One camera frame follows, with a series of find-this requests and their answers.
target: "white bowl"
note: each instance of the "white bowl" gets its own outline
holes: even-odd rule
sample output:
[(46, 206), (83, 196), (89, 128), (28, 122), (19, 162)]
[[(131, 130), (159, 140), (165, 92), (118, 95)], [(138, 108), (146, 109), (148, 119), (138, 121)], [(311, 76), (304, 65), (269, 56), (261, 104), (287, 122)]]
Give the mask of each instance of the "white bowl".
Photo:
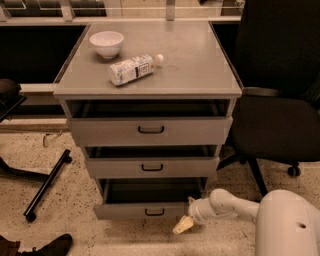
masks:
[(99, 55), (112, 59), (119, 54), (124, 36), (115, 31), (103, 31), (92, 35), (89, 40)]

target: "open drawer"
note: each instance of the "open drawer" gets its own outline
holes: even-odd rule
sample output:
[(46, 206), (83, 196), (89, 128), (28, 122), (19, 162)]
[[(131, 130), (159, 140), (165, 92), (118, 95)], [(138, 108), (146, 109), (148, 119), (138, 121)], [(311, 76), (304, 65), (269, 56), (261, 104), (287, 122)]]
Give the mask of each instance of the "open drawer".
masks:
[(219, 163), (216, 147), (131, 146), (87, 147), (91, 178), (213, 177)]
[(175, 218), (186, 214), (188, 197), (201, 198), (204, 178), (99, 180), (102, 205), (94, 206), (99, 220)]
[(228, 103), (215, 100), (67, 101), (67, 106), (78, 146), (221, 145), (232, 123), (225, 116)]

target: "water bottle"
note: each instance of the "water bottle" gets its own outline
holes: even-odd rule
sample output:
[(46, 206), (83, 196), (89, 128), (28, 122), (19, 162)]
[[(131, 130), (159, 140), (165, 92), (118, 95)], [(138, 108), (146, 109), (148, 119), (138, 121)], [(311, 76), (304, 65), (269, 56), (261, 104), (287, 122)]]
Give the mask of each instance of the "water bottle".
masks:
[(119, 86), (153, 73), (155, 67), (162, 63), (163, 56), (161, 54), (155, 56), (143, 54), (110, 65), (109, 77), (114, 85)]

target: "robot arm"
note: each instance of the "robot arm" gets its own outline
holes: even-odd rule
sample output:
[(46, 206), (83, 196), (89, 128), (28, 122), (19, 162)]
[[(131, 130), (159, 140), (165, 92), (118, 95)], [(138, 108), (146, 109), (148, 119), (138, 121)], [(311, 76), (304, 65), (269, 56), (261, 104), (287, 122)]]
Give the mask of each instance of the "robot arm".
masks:
[(204, 224), (210, 218), (234, 218), (240, 216), (253, 223), (256, 222), (259, 204), (240, 199), (224, 189), (213, 190), (208, 198), (190, 199), (189, 216), (183, 216), (173, 229), (180, 234), (191, 228), (194, 224)]
[(191, 200), (188, 214), (173, 229), (175, 234), (209, 218), (239, 216), (256, 224), (256, 256), (320, 255), (320, 211), (286, 190), (272, 191), (258, 204), (216, 189), (208, 198)]

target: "speckled floor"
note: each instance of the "speckled floor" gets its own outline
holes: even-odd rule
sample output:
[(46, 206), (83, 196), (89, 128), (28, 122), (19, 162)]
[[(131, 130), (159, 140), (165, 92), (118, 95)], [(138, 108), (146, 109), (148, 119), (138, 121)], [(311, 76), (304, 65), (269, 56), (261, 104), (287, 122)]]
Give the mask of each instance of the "speckled floor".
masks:
[[(182, 235), (172, 233), (178, 218), (98, 221), (92, 207), (101, 203), (101, 196), (89, 178), (81, 150), (68, 132), (47, 136), (46, 147), (44, 135), (0, 134), (0, 156), (12, 167), (48, 173), (65, 149), (71, 150), (73, 159), (37, 207), (37, 219), (32, 224), (23, 212), (40, 185), (0, 177), (0, 235), (20, 240), (21, 251), (42, 247), (60, 234), (70, 233), (74, 238), (70, 256), (254, 255), (255, 226), (239, 218), (210, 220)], [(287, 176), (287, 167), (281, 164), (259, 163), (269, 189), (291, 190), (320, 209), (320, 163), (301, 164), (299, 178)], [(259, 198), (247, 165), (236, 163), (225, 168), (210, 184), (212, 189), (225, 188), (242, 198)]]

